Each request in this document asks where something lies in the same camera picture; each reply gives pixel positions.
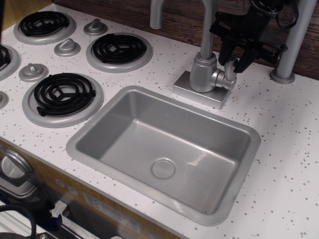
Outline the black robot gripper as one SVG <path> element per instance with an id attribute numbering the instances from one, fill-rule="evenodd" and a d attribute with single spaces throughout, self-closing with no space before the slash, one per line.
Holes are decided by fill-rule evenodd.
<path id="1" fill-rule="evenodd" d="M 245 15 L 218 11 L 210 32 L 219 36 L 222 45 L 218 61 L 224 66 L 236 47 L 244 50 L 234 73 L 243 73 L 256 59 L 275 65 L 286 44 L 269 28 L 272 18 L 277 18 L 282 4 L 252 4 Z"/>

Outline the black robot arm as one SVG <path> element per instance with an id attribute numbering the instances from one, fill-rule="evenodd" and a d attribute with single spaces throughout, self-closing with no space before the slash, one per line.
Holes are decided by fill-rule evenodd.
<path id="1" fill-rule="evenodd" d="M 252 0 L 247 13 L 234 15 L 218 11 L 210 32 L 219 36 L 222 45 L 218 62 L 226 65 L 236 47 L 244 50 L 234 72 L 244 72 L 256 59 L 263 59 L 275 65 L 288 47 L 270 29 L 272 18 L 276 19 L 281 29 L 289 29 L 296 25 L 296 21 L 284 26 L 279 23 L 279 14 L 284 5 L 290 5 L 298 19 L 299 12 L 296 4 L 290 0 Z"/>

